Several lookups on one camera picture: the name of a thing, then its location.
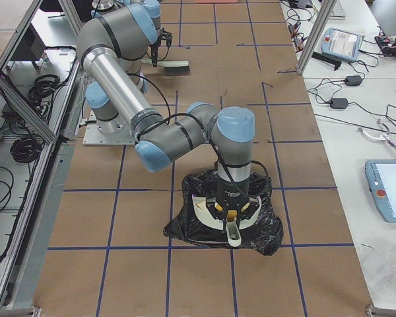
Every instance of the blue joint cap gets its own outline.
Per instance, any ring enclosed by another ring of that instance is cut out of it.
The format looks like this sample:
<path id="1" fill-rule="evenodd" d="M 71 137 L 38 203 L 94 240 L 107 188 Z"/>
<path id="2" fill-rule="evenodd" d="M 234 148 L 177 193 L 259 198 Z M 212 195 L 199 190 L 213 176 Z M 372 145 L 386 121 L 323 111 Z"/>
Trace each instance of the blue joint cap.
<path id="1" fill-rule="evenodd" d="M 162 149 L 148 141 L 140 141 L 135 150 L 149 172 L 158 172 L 172 162 Z"/>
<path id="2" fill-rule="evenodd" d="M 109 99 L 100 84 L 94 81 L 85 91 L 85 100 L 88 102 L 91 109 L 100 109 Z"/>
<path id="3" fill-rule="evenodd" d="M 198 108 L 199 106 L 202 105 L 209 105 L 209 106 L 213 106 L 212 104 L 207 104 L 206 102 L 202 102 L 202 101 L 197 101 L 194 102 L 192 105 L 189 106 L 189 108 L 186 110 L 187 114 L 190 114 L 192 111 L 194 111 L 194 109 Z"/>
<path id="4" fill-rule="evenodd" d="M 250 142 L 255 137 L 255 116 L 247 108 L 225 108 L 218 114 L 217 128 L 229 140 Z"/>
<path id="5" fill-rule="evenodd" d="M 161 15 L 160 3 L 157 0 L 145 0 L 143 7 L 152 18 L 158 18 Z"/>
<path id="6" fill-rule="evenodd" d="M 139 28 L 143 31 L 150 44 L 157 41 L 157 31 L 147 10 L 139 3 L 128 5 L 132 17 L 137 21 Z"/>

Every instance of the metal tool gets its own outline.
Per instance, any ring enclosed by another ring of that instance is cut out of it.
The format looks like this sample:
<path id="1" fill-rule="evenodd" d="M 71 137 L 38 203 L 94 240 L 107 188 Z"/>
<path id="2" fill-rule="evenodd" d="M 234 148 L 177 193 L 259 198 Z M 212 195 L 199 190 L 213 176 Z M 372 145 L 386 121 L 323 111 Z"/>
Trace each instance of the metal tool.
<path id="1" fill-rule="evenodd" d="M 359 127 L 358 130 L 361 131 L 368 139 L 371 139 L 373 141 L 383 141 L 383 142 L 385 141 L 385 142 L 389 143 L 389 145 L 396 150 L 396 143 L 390 139 L 389 127 L 387 127 L 383 122 L 381 122 L 380 119 L 377 121 L 377 124 L 386 129 L 386 132 L 380 133 L 378 137 L 375 137 L 375 136 L 369 134 L 367 131 L 364 131 L 361 127 Z"/>

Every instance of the cardboard floor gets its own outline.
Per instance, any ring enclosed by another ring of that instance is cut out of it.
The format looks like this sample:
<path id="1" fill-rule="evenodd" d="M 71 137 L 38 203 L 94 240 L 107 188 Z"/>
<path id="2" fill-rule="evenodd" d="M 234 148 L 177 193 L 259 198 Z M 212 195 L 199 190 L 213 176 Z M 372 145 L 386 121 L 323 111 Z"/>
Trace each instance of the cardboard floor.
<path id="1" fill-rule="evenodd" d="M 191 74 L 144 68 L 173 112 L 198 100 L 254 111 L 253 157 L 284 224 L 278 252 L 163 236 L 182 178 L 212 168 L 209 145 L 151 174 L 133 147 L 83 147 L 81 133 L 36 291 L 42 316 L 365 316 L 371 300 L 303 78 L 277 73 L 296 64 L 280 7 L 165 0 L 168 60 L 189 60 Z M 154 90 L 147 98 L 164 113 Z"/>

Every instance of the power adapter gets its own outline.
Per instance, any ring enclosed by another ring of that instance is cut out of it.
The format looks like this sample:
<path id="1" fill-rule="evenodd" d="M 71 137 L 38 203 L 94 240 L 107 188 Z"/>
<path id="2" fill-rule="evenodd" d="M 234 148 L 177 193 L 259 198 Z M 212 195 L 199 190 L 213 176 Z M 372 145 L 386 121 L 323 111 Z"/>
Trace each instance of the power adapter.
<path id="1" fill-rule="evenodd" d="M 346 98 L 332 98 L 329 101 L 330 108 L 332 109 L 346 109 L 349 105 L 349 102 Z"/>
<path id="2" fill-rule="evenodd" d="M 363 79 L 360 75 L 353 75 L 353 76 L 347 76 L 345 78 L 345 85 L 346 86 L 359 86 L 361 85 Z"/>

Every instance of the white table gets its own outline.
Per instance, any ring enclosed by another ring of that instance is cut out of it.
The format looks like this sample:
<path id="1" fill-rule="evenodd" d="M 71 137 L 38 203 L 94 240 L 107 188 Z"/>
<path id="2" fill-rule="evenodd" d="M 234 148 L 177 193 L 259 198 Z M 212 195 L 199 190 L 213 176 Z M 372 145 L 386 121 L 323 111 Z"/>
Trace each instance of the white table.
<path id="1" fill-rule="evenodd" d="M 335 27 L 359 32 L 368 41 L 373 41 L 374 36 L 378 35 L 378 24 L 364 0 L 340 1 L 347 17 L 345 20 L 329 20 L 326 29 Z M 286 16 L 287 8 L 283 6 L 283 10 Z M 302 13 L 302 18 L 306 17 L 308 15 Z M 313 22 L 303 22 L 300 31 L 308 35 L 312 25 Z M 375 44 L 365 42 L 362 49 L 379 51 Z M 360 57 L 367 63 L 372 60 L 362 54 Z M 346 63 L 338 71 L 333 71 L 332 66 L 315 59 L 310 59 L 304 71 L 307 88 L 317 86 L 322 78 L 337 80 L 347 75 L 356 73 Z M 336 89 L 333 85 L 324 85 L 319 93 L 329 99 Z M 347 98 L 349 102 L 357 102 L 377 113 L 384 113 L 387 104 L 396 106 L 396 59 L 379 59 L 379 65 L 370 69 L 359 87 L 343 85 L 335 97 Z M 314 96 L 310 95 L 310 98 L 316 114 L 377 127 L 377 117 L 355 105 L 350 105 L 346 110 L 332 110 L 315 102 Z M 367 140 L 355 126 L 316 118 L 373 303 L 380 308 L 396 309 L 396 224 L 387 223 L 381 217 L 368 191 L 364 174 L 367 160 L 396 159 L 396 151 L 385 143 Z"/>
<path id="2" fill-rule="evenodd" d="M 349 32 L 354 32 L 361 34 L 369 42 L 375 42 L 374 36 L 378 35 L 379 28 L 378 23 L 369 10 L 367 4 L 361 0 L 340 0 L 343 8 L 346 11 L 345 20 L 334 20 L 329 19 L 325 31 L 328 28 L 338 28 L 341 30 L 347 30 Z M 317 0 L 313 0 L 316 7 L 319 8 L 320 4 Z M 282 5 L 284 15 L 287 17 L 286 12 L 288 7 Z M 302 19 L 310 18 L 309 13 L 305 11 L 299 11 Z M 312 26 L 314 25 L 316 16 L 309 22 L 303 22 L 300 27 L 300 32 L 303 32 L 306 36 L 310 35 Z M 321 41 L 320 38 L 316 47 L 315 52 L 321 53 Z M 361 50 L 366 52 L 380 53 L 380 49 L 377 44 L 370 44 L 363 42 Z M 374 65 L 376 60 L 370 56 L 363 53 L 359 53 L 358 58 L 366 62 L 369 65 Z M 366 73 L 366 78 L 396 78 L 396 59 L 394 57 L 379 58 L 379 65 L 377 67 L 369 67 L 369 73 L 366 72 L 365 68 L 357 63 L 354 64 L 358 71 L 363 71 Z M 341 79 L 345 78 L 347 75 L 356 74 L 352 67 L 347 62 L 342 62 L 341 67 L 337 71 L 333 71 L 333 66 L 325 62 L 311 58 L 308 62 L 308 66 L 304 71 L 304 78 L 332 78 Z"/>

